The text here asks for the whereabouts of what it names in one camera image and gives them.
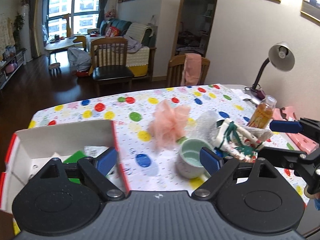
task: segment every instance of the metal screw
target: metal screw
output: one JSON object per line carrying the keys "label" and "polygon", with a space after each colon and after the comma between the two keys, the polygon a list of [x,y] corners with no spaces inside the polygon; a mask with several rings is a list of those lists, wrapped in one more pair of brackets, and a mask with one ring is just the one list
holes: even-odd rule
{"label": "metal screw", "polygon": [[120,197],[122,195],[122,191],[119,189],[110,189],[107,191],[107,196],[111,198]]}
{"label": "metal screw", "polygon": [[210,195],[210,191],[207,189],[200,188],[195,191],[195,195],[198,197],[207,197]]}

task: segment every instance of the dark hardwood floor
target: dark hardwood floor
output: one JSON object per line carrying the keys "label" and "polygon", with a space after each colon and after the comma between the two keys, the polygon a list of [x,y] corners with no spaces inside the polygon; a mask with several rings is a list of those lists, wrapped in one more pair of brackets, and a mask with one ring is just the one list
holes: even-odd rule
{"label": "dark hardwood floor", "polygon": [[[71,75],[67,52],[57,53],[61,74],[50,75],[48,58],[41,56],[21,66],[0,92],[0,171],[4,171],[4,156],[12,134],[28,128],[32,116],[39,110],[73,101],[97,97],[91,77]],[[165,81],[134,81],[132,90],[165,87]],[[101,87],[101,96],[124,92],[121,84]]]}

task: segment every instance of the baseboard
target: baseboard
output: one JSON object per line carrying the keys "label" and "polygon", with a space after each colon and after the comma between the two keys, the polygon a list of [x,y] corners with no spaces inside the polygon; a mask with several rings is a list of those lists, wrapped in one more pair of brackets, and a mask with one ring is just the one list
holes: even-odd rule
{"label": "baseboard", "polygon": [[152,77],[152,81],[163,81],[163,80],[167,80],[167,76]]}

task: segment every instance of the sofa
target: sofa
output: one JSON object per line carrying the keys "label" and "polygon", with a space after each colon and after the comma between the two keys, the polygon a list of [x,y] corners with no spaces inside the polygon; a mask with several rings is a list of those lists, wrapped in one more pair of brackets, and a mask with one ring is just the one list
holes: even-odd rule
{"label": "sofa", "polygon": [[[130,68],[130,70],[136,78],[143,77],[151,79],[153,72],[154,54],[156,49],[156,36],[154,35],[153,29],[146,25],[118,19],[110,20],[110,24],[110,26],[114,26],[120,30],[121,36],[127,34],[133,39],[141,42],[143,47],[138,52],[127,54],[127,67]],[[89,34],[93,30],[99,30],[100,33],[96,37],[91,37],[90,35],[87,35],[86,48],[88,52],[91,51],[91,42],[93,40],[105,36],[105,33],[107,31],[105,28],[106,25],[107,23],[103,21],[101,23],[100,29],[88,30]]]}

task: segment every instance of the tablecloth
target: tablecloth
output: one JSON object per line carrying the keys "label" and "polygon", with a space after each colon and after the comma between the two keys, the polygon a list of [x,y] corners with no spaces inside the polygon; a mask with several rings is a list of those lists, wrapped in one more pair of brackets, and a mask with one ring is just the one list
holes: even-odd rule
{"label": "tablecloth", "polygon": [[[189,125],[194,125],[208,110],[216,111],[221,119],[231,118],[240,124],[247,124],[254,112],[231,90],[215,84],[137,91],[72,102],[38,111],[29,127],[95,119],[116,120],[120,156],[132,190],[188,190],[191,193],[205,179],[189,180],[179,176],[174,167],[179,146],[173,150],[157,150],[148,132],[156,105],[164,99],[169,100],[172,107],[191,106]],[[279,133],[274,133],[264,144],[292,149],[292,142]],[[306,185],[303,179],[287,169],[277,169],[308,203],[309,199],[303,194]]]}

